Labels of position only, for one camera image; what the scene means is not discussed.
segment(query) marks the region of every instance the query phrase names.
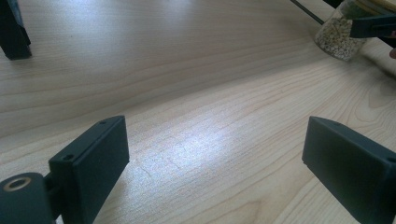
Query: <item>wood grain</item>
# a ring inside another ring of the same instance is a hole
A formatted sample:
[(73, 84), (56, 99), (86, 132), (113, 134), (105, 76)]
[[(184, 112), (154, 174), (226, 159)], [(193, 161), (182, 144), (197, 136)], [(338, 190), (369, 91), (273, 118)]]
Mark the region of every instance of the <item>wood grain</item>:
[(0, 179), (123, 114), (131, 162), (95, 223), (356, 223), (301, 161), (309, 116), (396, 150), (390, 48), (335, 60), (287, 0), (20, 4), (34, 56), (0, 55)]

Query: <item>glass jar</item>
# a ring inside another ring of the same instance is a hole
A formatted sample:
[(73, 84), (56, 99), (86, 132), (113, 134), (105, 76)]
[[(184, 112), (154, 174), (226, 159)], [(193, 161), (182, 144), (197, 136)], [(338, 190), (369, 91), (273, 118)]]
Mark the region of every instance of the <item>glass jar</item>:
[(349, 37), (352, 20), (392, 14), (395, 8), (389, 0), (345, 0), (322, 25), (315, 43), (334, 58), (349, 61), (367, 41)]

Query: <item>seeds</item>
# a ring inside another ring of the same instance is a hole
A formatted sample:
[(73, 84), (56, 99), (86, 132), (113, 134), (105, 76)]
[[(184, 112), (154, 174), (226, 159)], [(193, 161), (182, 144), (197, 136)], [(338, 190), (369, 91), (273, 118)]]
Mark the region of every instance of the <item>seeds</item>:
[(344, 61), (350, 60), (366, 39), (350, 38), (352, 21), (346, 17), (331, 18), (315, 36), (315, 42), (328, 54)]

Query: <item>jar of grains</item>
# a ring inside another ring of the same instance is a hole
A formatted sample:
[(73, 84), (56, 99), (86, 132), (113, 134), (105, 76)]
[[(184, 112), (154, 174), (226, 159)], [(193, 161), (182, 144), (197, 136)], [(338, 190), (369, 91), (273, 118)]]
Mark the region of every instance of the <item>jar of grains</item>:
[(367, 38), (349, 37), (352, 20), (396, 12), (396, 0), (344, 0), (315, 36), (315, 43), (334, 58), (350, 60)]

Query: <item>table surface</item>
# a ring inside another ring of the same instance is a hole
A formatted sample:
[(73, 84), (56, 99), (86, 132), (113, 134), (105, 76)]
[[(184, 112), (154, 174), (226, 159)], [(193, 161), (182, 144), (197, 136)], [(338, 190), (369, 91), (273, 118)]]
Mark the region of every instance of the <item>table surface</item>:
[(302, 163), (309, 116), (396, 150), (390, 47), (338, 61), (288, 0), (20, 5), (33, 57), (0, 54), (0, 179), (45, 175), (96, 121), (125, 115), (131, 161), (95, 223), (355, 223)]

